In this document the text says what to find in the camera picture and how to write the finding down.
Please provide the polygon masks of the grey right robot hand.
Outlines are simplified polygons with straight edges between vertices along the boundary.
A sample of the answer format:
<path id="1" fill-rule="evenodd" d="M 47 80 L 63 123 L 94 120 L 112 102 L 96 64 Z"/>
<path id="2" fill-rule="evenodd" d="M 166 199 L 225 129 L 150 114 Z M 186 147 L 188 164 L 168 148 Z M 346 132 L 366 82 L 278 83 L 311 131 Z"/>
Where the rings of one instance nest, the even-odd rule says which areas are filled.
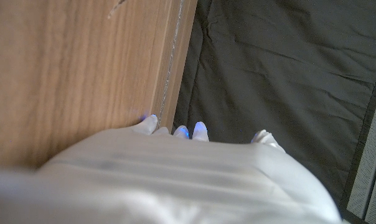
<path id="1" fill-rule="evenodd" d="M 0 170 L 0 223 L 341 223 L 321 182 L 268 131 L 248 144 L 157 128 L 108 129 L 37 170 Z"/>

